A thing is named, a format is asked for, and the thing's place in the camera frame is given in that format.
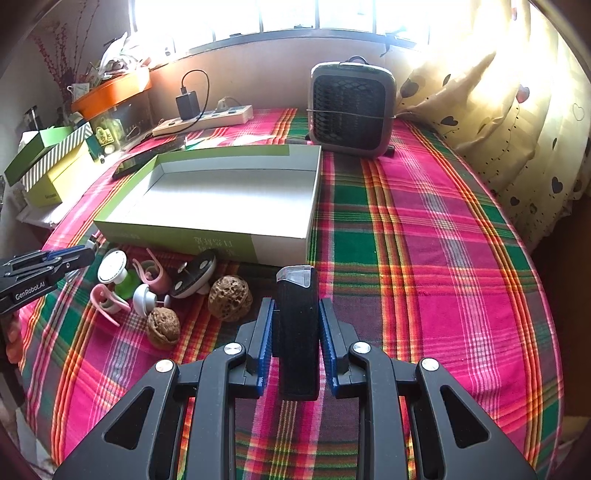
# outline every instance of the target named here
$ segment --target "small green box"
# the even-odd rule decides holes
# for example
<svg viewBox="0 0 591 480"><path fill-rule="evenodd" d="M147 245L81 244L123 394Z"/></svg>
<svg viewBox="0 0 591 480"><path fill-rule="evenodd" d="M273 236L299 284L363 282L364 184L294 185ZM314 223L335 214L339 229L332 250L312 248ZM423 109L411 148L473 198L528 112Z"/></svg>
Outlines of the small green box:
<svg viewBox="0 0 591 480"><path fill-rule="evenodd" d="M43 155L71 133L72 127L48 128L37 132L6 167L4 177L8 184L12 187Z"/></svg>

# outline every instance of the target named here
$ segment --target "orange container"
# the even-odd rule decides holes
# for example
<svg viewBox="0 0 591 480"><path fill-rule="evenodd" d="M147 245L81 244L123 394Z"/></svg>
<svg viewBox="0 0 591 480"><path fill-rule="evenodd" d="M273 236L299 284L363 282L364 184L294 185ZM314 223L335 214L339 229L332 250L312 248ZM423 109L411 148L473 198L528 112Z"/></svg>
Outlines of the orange container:
<svg viewBox="0 0 591 480"><path fill-rule="evenodd" d="M72 103L72 112L80 112L85 120L113 108L118 103L152 87L150 69L141 67L121 77L103 83Z"/></svg>

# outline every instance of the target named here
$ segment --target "window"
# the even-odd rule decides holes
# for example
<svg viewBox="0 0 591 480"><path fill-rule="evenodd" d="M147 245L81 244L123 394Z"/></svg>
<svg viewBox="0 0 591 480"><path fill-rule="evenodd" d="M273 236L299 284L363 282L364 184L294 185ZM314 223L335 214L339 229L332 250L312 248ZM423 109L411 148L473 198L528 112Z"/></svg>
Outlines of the window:
<svg viewBox="0 0 591 480"><path fill-rule="evenodd" d="M183 53L216 40L333 29L427 44L437 0L132 0L137 31Z"/></svg>

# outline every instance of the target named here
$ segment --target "windowsill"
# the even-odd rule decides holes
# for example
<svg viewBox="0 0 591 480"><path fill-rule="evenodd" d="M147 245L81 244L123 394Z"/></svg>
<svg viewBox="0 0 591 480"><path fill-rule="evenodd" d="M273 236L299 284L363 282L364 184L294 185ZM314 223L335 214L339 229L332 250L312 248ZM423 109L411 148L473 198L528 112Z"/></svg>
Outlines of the windowsill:
<svg viewBox="0 0 591 480"><path fill-rule="evenodd" d="M360 32L355 30L334 30L329 28L298 28L292 30L278 30L273 32L251 33L246 35L239 35L236 37L225 38L224 40L216 40L205 45L200 45L191 48L184 54L176 53L167 58L167 61L159 63L151 70L158 69L169 63L177 60L198 55L207 51L217 50L219 48L233 47L235 45L243 45L246 43L253 43L257 41L280 40L283 38L342 38L345 40L361 40L380 43L385 46L390 44L393 47L408 48L410 50L417 50L417 43L405 40L403 38L387 37L385 35L378 35L369 32Z"/></svg>

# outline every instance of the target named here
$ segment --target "yellow box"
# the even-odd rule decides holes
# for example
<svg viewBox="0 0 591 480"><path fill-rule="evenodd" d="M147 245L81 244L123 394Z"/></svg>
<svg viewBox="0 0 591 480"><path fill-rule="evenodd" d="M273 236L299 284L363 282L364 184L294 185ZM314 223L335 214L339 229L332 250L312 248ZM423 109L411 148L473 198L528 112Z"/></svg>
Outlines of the yellow box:
<svg viewBox="0 0 591 480"><path fill-rule="evenodd" d="M71 192L77 190L77 181L80 178L92 174L91 170L99 166L100 163L92 159L86 142L82 142L58 163L53 165L29 189L26 193L27 199L35 207L45 207L61 203L67 199Z"/></svg>

